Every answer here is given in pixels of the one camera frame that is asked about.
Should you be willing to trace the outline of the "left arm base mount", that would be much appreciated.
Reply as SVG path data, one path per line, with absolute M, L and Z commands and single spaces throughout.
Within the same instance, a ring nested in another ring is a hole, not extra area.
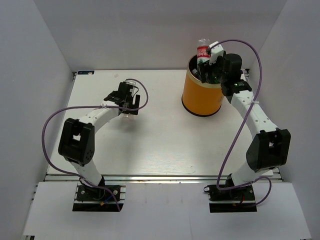
M 73 212 L 119 212 L 125 202 L 125 185 L 106 185 L 115 196 L 118 206 L 112 195 L 102 189 L 91 188 L 82 184 L 78 184 L 75 190 L 75 196 L 72 206 Z

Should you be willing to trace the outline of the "yellow cap small bottle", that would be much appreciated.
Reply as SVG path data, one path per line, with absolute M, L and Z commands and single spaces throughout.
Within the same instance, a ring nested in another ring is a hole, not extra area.
M 132 119 L 134 116 L 132 115 L 132 114 L 130 114 L 130 113 L 122 113 L 121 115 L 120 115 L 120 117 L 122 118 L 122 119 Z

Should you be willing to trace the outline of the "clear unlabelled bottle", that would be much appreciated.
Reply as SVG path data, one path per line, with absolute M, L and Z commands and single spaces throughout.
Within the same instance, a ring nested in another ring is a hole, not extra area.
M 197 79 L 200 79 L 200 78 L 201 78 L 197 69 L 194 68 L 194 69 L 191 71 L 191 73 L 192 73 L 192 75 L 193 75 L 195 78 L 197 78 Z

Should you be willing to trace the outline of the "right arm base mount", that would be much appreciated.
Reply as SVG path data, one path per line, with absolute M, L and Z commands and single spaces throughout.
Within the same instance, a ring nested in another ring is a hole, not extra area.
M 251 185 L 224 191 L 219 190 L 216 185 L 207 185 L 203 191 L 208 194 L 210 213 L 257 212 L 256 198 Z

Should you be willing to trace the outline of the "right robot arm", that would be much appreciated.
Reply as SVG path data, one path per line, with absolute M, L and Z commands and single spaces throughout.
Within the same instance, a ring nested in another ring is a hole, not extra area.
M 226 195 L 236 200 L 243 195 L 243 186 L 287 163 L 291 134 L 287 129 L 278 128 L 254 99 L 257 94 L 241 78 L 242 58 L 238 54 L 212 53 L 198 68 L 203 82 L 220 83 L 222 94 L 243 118 L 241 126 L 247 126 L 252 136 L 245 163 L 226 181 Z

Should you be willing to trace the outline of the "red label clear bottle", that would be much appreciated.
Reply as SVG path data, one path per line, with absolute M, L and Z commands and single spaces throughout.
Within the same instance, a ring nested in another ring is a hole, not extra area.
M 200 65 L 210 59 L 211 56 L 207 53 L 210 43 L 210 40 L 207 38 L 202 38 L 197 41 L 197 65 Z

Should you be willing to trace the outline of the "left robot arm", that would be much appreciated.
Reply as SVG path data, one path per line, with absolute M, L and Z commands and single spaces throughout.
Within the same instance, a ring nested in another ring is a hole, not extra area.
M 138 114 L 138 91 L 139 88 L 133 82 L 122 81 L 117 90 L 103 99 L 101 107 L 78 119 L 68 118 L 64 122 L 58 153 L 75 168 L 81 176 L 80 182 L 89 187 L 88 193 L 96 200 L 105 196 L 106 187 L 93 160 L 95 135 L 105 124 L 121 114 Z

